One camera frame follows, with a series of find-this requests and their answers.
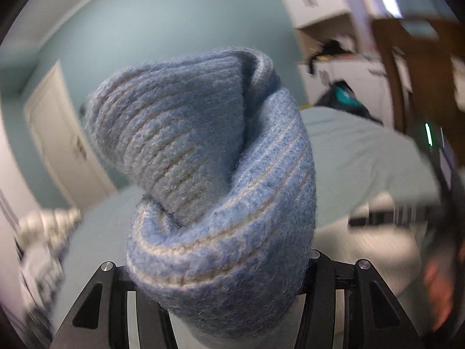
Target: person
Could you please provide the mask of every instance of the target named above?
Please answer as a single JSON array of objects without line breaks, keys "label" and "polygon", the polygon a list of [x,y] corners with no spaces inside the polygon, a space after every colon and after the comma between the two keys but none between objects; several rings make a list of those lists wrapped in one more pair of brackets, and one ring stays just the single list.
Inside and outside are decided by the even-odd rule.
[{"label": "person", "polygon": [[[427,288],[428,300],[432,308],[433,330],[437,331],[447,320],[453,309],[455,279],[452,265],[445,269],[444,264],[452,264],[452,246],[434,253],[427,261],[423,282]],[[465,243],[459,250],[459,261],[465,262]]]}]

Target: white dresser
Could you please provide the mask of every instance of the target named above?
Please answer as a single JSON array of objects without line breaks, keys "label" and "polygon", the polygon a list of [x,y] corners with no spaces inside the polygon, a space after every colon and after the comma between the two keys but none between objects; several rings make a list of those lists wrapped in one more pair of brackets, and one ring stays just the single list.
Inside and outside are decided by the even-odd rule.
[{"label": "white dresser", "polygon": [[310,105],[318,101],[331,83],[343,79],[371,115],[386,127],[394,126],[391,90],[380,61],[364,58],[317,61],[315,75],[308,73],[306,64],[299,64],[298,69]]}]

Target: wooden door frame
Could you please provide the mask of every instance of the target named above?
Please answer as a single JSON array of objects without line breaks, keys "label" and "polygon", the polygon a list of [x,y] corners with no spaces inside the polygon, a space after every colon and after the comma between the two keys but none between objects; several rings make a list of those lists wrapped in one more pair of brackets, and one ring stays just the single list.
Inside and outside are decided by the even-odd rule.
[{"label": "wooden door frame", "polygon": [[105,188],[107,188],[111,193],[116,192],[115,185],[111,182],[106,171],[104,170],[103,166],[101,165],[100,161],[95,155],[92,146],[88,142],[87,136],[85,135],[84,130],[82,129],[82,126],[78,121],[73,103],[71,102],[71,99],[69,97],[69,93],[66,87],[66,80],[63,75],[60,61],[57,61],[55,65],[47,72],[47,74],[39,82],[34,91],[31,93],[31,96],[29,97],[27,102],[24,104],[23,110],[24,119],[26,120],[26,125],[29,129],[29,133],[31,134],[34,145],[36,146],[37,152],[39,153],[40,159],[42,160],[42,163],[44,164],[46,170],[52,178],[53,183],[60,190],[64,198],[71,206],[77,206],[68,189],[61,182],[60,177],[55,172],[53,166],[48,162],[47,157],[43,153],[43,150],[41,150],[41,140],[39,136],[34,132],[30,124],[30,115],[34,107],[42,98],[44,89],[50,87],[51,84],[54,85],[58,90],[59,99],[56,102],[60,110],[62,111],[64,117],[66,118],[66,121],[69,124],[71,131],[76,133],[76,135],[81,140],[81,143],[83,144],[83,147],[85,148],[85,151],[87,153],[87,161],[91,164],[91,168],[92,170],[94,170],[95,176],[99,178],[99,180],[105,185]]}]

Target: metal screw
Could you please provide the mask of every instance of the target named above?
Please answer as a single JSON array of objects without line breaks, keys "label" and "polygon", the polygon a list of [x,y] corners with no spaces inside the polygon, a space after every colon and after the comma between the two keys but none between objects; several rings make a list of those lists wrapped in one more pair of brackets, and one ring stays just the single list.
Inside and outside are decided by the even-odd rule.
[{"label": "metal screw", "polygon": [[100,269],[102,269],[104,272],[107,272],[108,270],[112,270],[112,268],[113,268],[113,263],[110,261],[104,262],[100,266]]},{"label": "metal screw", "polygon": [[360,260],[359,261],[359,266],[360,266],[360,268],[362,268],[364,270],[367,270],[367,269],[371,268],[371,264],[367,260]]},{"label": "metal screw", "polygon": [[312,249],[311,252],[310,252],[310,258],[313,258],[314,260],[316,260],[317,258],[319,258],[320,254],[317,250],[315,249]]}]

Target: ribbed knit texture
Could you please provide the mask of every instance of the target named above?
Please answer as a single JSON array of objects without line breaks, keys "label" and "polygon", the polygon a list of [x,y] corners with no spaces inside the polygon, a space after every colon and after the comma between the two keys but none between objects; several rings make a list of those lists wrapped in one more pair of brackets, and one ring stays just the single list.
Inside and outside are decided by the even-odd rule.
[{"label": "ribbed knit texture", "polygon": [[125,69],[91,96],[100,154],[146,195],[127,269],[191,327],[272,328],[301,287],[315,225],[312,150],[271,60],[250,49]]}]

